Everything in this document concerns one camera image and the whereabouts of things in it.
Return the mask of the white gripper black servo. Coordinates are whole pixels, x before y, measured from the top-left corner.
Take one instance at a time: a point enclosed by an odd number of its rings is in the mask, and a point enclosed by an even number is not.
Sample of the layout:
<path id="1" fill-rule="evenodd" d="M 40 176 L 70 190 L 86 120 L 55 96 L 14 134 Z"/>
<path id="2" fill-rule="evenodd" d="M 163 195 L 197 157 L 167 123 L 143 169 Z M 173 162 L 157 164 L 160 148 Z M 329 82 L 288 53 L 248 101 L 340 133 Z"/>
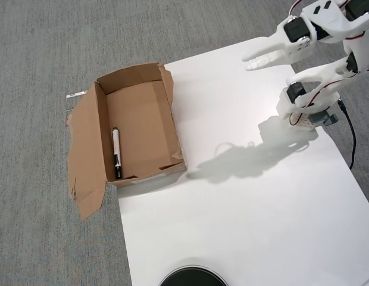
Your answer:
<path id="1" fill-rule="evenodd" d="M 316 29 L 303 17 L 288 17 L 277 26 L 276 32 L 280 37 L 273 34 L 247 41 L 242 56 L 247 71 L 297 63 L 312 54 L 317 42 Z"/>

